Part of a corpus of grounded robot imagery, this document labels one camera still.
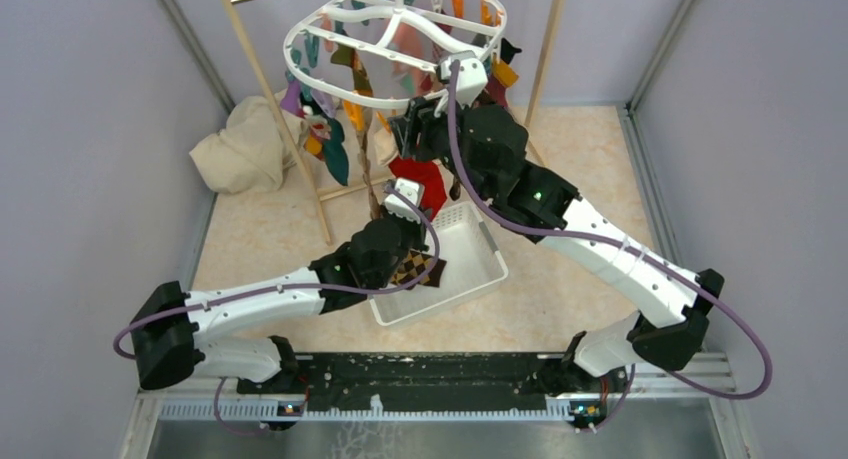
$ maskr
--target dark red cloth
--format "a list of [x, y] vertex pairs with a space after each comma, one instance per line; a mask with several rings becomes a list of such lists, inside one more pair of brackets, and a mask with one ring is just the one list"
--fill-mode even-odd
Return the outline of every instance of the dark red cloth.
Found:
[[436, 217], [436, 214], [445, 205], [448, 200], [445, 194], [445, 183], [442, 181], [442, 173], [439, 172], [439, 166], [432, 162], [417, 162], [412, 159], [401, 159], [396, 157], [389, 163], [389, 169], [395, 177], [402, 177], [410, 181], [417, 182], [424, 186], [424, 197], [421, 198], [421, 209], [433, 210], [433, 215], [430, 219]]

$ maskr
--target white laundry basket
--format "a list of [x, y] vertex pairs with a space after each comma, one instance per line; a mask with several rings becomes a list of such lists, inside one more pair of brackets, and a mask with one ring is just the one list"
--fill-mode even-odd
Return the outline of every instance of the white laundry basket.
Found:
[[[488, 294], [507, 278], [509, 269], [480, 212], [471, 202], [442, 209], [433, 227], [447, 261], [439, 287], [415, 286], [371, 299], [374, 317], [382, 326], [398, 326], [438, 314]], [[433, 241], [427, 237], [428, 252]]]

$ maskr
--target worn black surface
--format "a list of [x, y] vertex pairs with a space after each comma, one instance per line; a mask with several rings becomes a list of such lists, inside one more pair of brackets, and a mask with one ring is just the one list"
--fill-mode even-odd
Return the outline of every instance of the worn black surface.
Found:
[[[545, 363], [536, 353], [318, 353], [299, 361], [311, 411], [369, 410], [379, 394], [384, 410], [409, 412], [544, 410], [533, 373]], [[623, 389], [615, 374], [610, 381]]]

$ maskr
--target marble patterned floor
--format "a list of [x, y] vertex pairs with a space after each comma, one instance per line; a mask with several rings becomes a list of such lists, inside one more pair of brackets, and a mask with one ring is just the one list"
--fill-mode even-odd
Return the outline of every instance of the marble patterned floor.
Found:
[[[516, 114], [523, 117], [520, 109]], [[614, 107], [542, 108], [530, 132], [548, 167], [575, 184], [625, 232], [651, 244]], [[352, 150], [355, 141], [347, 143]], [[356, 161], [351, 162], [351, 178], [358, 177]], [[316, 161], [313, 166], [316, 172], [322, 168]], [[333, 246], [325, 244], [315, 206], [295, 172], [290, 170], [274, 193], [218, 197], [194, 289], [284, 275], [331, 252], [368, 221], [364, 191], [325, 203], [335, 238]], [[329, 174], [321, 172], [319, 185], [332, 185]], [[378, 325], [365, 302], [331, 314], [271, 323], [243, 336], [288, 337], [295, 350], [303, 352], [559, 351], [577, 332], [604, 327], [634, 310], [576, 263], [486, 221], [510, 269], [507, 280], [491, 294], [399, 328]]]

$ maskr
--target wooden frame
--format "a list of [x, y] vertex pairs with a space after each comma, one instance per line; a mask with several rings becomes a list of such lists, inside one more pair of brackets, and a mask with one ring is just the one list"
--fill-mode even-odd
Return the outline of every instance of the wooden frame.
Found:
[[[241, 20], [241, 16], [239, 16], [239, 13], [235, 8], [236, 4], [248, 1], [252, 0], [221, 0], [221, 5], [224, 7], [224, 10], [227, 13], [227, 17], [230, 19], [230, 22], [233, 25], [233, 30], [235, 31], [236, 36], [238, 37], [239, 43], [241, 44], [241, 47], [244, 50], [245, 56], [247, 56], [248, 62], [250, 62], [250, 67], [253, 69], [254, 75], [256, 75], [256, 80], [259, 83], [260, 88], [262, 89], [263, 96], [265, 96], [265, 99], [268, 101], [269, 104], [276, 104], [277, 101], [274, 98], [274, 92], [271, 89], [270, 83], [268, 82], [268, 78], [265, 75], [261, 63], [259, 62], [259, 57], [256, 54], [256, 49], [253, 47], [253, 43], [247, 34], [247, 30], [244, 27], [244, 23]], [[539, 56], [539, 63], [536, 68], [536, 77], [533, 81], [533, 90], [530, 95], [530, 104], [528, 105], [527, 114], [524, 118], [524, 126], [528, 130], [531, 128], [533, 115], [539, 103], [539, 95], [542, 92], [542, 83], [544, 82], [548, 68], [548, 55], [550, 53], [550, 45], [553, 42], [557, 30], [559, 29], [559, 20], [562, 14], [562, 7], [564, 3], [565, 0], [552, 0], [551, 2], [551, 9], [548, 15], [548, 23], [545, 30], [545, 37], [542, 43], [542, 49]], [[297, 166], [297, 170], [303, 177], [307, 187], [309, 188], [311, 200], [315, 202], [315, 209], [318, 215], [319, 223], [321, 225], [321, 232], [324, 235], [324, 240], [327, 242], [327, 244], [332, 244], [333, 238], [330, 233], [329, 225], [327, 223], [327, 217], [324, 213], [323, 203], [336, 197], [360, 191], [368, 187], [368, 185], [362, 181], [358, 181], [357, 183], [352, 184], [350, 186], [336, 186], [318, 189], [315, 185], [315, 176], [313, 175], [312, 167], [309, 162], [301, 156], [300, 149], [297, 147], [297, 142], [294, 140], [294, 136], [286, 126], [282, 111], [278, 107], [271, 107], [271, 111], [274, 115], [274, 121], [277, 124], [277, 128], [280, 131], [280, 136], [283, 138], [286, 147], [289, 149], [289, 151], [292, 152]], [[536, 159], [538, 160], [539, 164], [544, 166], [545, 161], [539, 154], [539, 152], [536, 150], [536, 148], [533, 146], [532, 142], [527, 142], [527, 148], [534, 156], [536, 156]], [[390, 174], [378, 176], [376, 178], [372, 178], [371, 183], [379, 184], [390, 180], [392, 177], [393, 176]]]

